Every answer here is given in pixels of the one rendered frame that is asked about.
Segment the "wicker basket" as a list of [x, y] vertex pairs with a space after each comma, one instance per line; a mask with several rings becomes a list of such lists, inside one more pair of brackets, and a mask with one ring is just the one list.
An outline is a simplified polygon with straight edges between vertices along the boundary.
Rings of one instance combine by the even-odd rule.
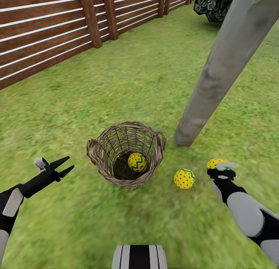
[[[125, 139], [127, 141], [127, 145], [130, 144], [130, 134], [128, 133], [127, 128], [133, 129], [133, 144], [135, 149], [131, 150], [131, 147], [125, 147], [124, 150], [119, 152], [119, 155], [115, 158], [114, 163], [108, 162], [108, 158], [110, 157], [111, 149], [109, 151], [106, 150], [106, 146], [108, 145], [109, 137], [108, 132], [116, 131], [119, 128], [124, 128], [125, 133]], [[142, 129], [143, 136], [146, 137], [147, 133], [151, 134], [150, 138], [151, 141], [149, 141], [149, 146], [152, 147], [155, 143], [155, 146], [153, 147], [153, 153], [151, 153], [151, 150], [145, 154], [144, 148], [145, 143], [138, 141], [138, 128]], [[158, 136], [160, 134], [162, 136], [162, 140]], [[106, 138], [106, 139], [105, 139]], [[105, 139], [105, 140], [104, 140]], [[129, 189], [135, 189], [140, 186], [142, 186], [148, 178], [150, 178], [158, 169], [159, 164], [162, 162], [163, 159], [163, 151], [166, 149], [166, 135], [164, 132], [161, 131], [155, 131], [148, 125], [141, 123], [141, 122], [130, 122], [126, 121], [124, 123], [115, 124], [108, 128], [106, 128], [102, 134], [95, 139], [88, 140], [86, 145], [86, 155], [90, 158], [91, 162], [96, 166], [98, 169], [98, 172], [102, 175], [102, 177], [110, 182], [116, 183], [119, 186], [125, 187], [128, 190]], [[101, 143], [103, 141], [103, 143]], [[145, 157], [147, 162], [147, 169], [145, 173], [137, 172], [134, 174], [131, 178], [128, 178], [126, 176], [123, 176], [121, 174], [121, 179], [119, 179], [120, 175], [117, 173], [117, 163], [120, 160], [121, 163], [119, 164], [119, 168], [121, 171], [125, 171], [125, 164], [124, 160], [122, 159], [124, 156], [129, 156], [131, 153], [140, 152], [137, 150], [137, 147], [141, 147], [141, 154]], [[90, 152], [90, 149], [94, 147], [93, 153]], [[103, 151], [104, 155], [102, 157], [99, 156], [99, 152]]]

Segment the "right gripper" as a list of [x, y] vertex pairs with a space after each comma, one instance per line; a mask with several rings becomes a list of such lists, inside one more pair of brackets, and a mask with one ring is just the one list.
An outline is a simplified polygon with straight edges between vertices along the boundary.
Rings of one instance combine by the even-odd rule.
[[233, 170], [226, 170], [226, 169], [224, 171], [219, 171], [217, 169], [208, 168], [207, 169], [207, 174], [210, 175], [211, 179], [216, 179], [215, 176], [218, 175], [218, 174], [225, 174], [225, 175], [229, 176], [230, 180], [234, 180], [234, 177], [235, 177], [235, 171], [233, 171]]

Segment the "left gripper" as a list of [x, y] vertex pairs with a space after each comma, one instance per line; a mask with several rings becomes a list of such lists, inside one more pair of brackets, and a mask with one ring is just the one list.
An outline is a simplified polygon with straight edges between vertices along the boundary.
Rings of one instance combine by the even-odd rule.
[[59, 182], [60, 178], [64, 178], [65, 175], [67, 175], [75, 167], [75, 166], [71, 166], [61, 171], [60, 173], [55, 171], [55, 169], [57, 169], [68, 159], [69, 157], [64, 157], [62, 159], [50, 163], [49, 165], [47, 164], [44, 167], [46, 170], [43, 173], [40, 173], [39, 175], [31, 179], [31, 183], [38, 190], [38, 192], [54, 181]]

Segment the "easter egg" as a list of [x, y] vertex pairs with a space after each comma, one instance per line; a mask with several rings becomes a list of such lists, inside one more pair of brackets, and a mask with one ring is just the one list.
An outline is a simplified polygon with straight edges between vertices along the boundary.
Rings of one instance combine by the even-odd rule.
[[128, 156], [127, 165], [133, 172], [145, 172], [147, 169], [145, 157], [138, 152], [131, 153]]
[[189, 169], [180, 169], [174, 175], [174, 182], [178, 187], [188, 189], [194, 184], [195, 175]]
[[[211, 168], [211, 169], [217, 169], [217, 162], [226, 162], [223, 159], [212, 159], [207, 163], [206, 168]], [[233, 170], [233, 168], [229, 168], [229, 167], [224, 167], [224, 170]]]

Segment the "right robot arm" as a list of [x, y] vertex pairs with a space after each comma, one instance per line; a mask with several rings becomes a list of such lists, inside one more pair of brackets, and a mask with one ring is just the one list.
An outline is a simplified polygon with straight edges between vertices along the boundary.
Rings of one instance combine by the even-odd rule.
[[217, 162], [217, 169], [207, 169], [212, 187], [220, 199], [226, 203], [234, 216], [240, 231], [255, 242], [279, 267], [279, 216], [260, 204], [246, 193], [243, 187], [231, 182], [235, 171], [233, 162]]

